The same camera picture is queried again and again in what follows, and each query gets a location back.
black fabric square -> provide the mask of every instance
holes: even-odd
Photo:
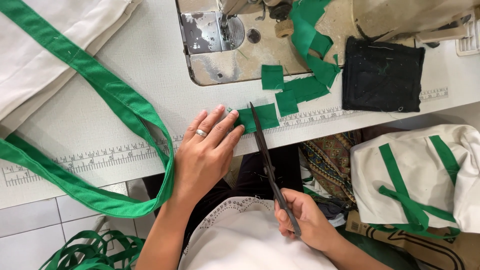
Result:
[[[344,110],[419,112],[425,48],[349,37],[343,69]]]

hand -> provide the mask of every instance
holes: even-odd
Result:
[[[320,251],[327,251],[340,234],[328,222],[325,215],[318,209],[315,201],[308,194],[292,189],[280,190],[287,202],[288,208],[293,212],[300,226],[301,239],[309,246]],[[283,236],[295,239],[293,226],[288,214],[280,208],[275,200],[275,217],[280,223],[278,230]]]
[[[218,105],[208,116],[205,110],[201,111],[187,128],[175,155],[172,197],[188,201],[191,206],[195,206],[227,174],[233,148],[245,130],[243,125],[239,125],[225,136],[239,113],[233,110],[215,125],[224,111],[223,105]],[[208,136],[196,134],[197,129],[208,133]]]

black pants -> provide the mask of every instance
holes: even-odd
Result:
[[[276,184],[279,188],[289,188],[303,192],[300,176],[300,160],[298,145],[289,145],[270,149],[270,158],[275,167]],[[153,199],[160,191],[164,173],[143,178],[148,196]],[[236,186],[231,189],[223,179],[197,203],[193,209],[185,229],[182,250],[187,246],[190,235],[221,202],[236,196],[260,197],[261,199],[273,200],[273,190],[268,179],[265,178],[263,163],[258,153],[243,156]]]

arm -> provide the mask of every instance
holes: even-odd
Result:
[[[200,199],[227,174],[233,148],[245,130],[240,125],[225,136],[239,113],[233,110],[215,125],[224,111],[223,105],[217,106],[208,116],[203,110],[187,128],[175,155],[172,196],[162,205],[148,234],[137,270],[177,268],[190,214]],[[196,134],[197,129],[207,132],[208,136],[204,138]]]
[[[392,270],[343,238],[309,195],[286,188],[281,191],[299,223],[301,239],[322,251],[339,270]],[[278,230],[282,235],[294,239],[292,223],[277,201],[275,217],[280,223]]]

ruler markings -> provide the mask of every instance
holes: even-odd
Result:
[[[420,93],[421,102],[435,101],[448,98],[448,88],[441,87],[425,90]],[[275,134],[287,130],[304,128],[322,123],[339,121],[347,118],[362,116],[374,113],[362,110],[342,110],[340,106],[330,107],[309,112],[299,112],[278,119],[280,126],[264,130],[265,134]],[[251,138],[253,134],[246,134],[242,138]],[[171,136],[174,152],[177,152],[183,135]],[[155,144],[165,154],[169,155],[166,139],[156,139]],[[91,170],[99,170],[107,167],[118,166],[125,163],[140,160],[152,159],[158,156],[155,149],[147,142],[132,143],[129,145],[115,146],[104,149],[92,150],[89,152],[70,154],[68,156],[56,157],[52,160],[73,174],[79,174]],[[40,181],[43,178],[31,172],[29,169],[19,165],[1,168],[6,186],[15,186]]]

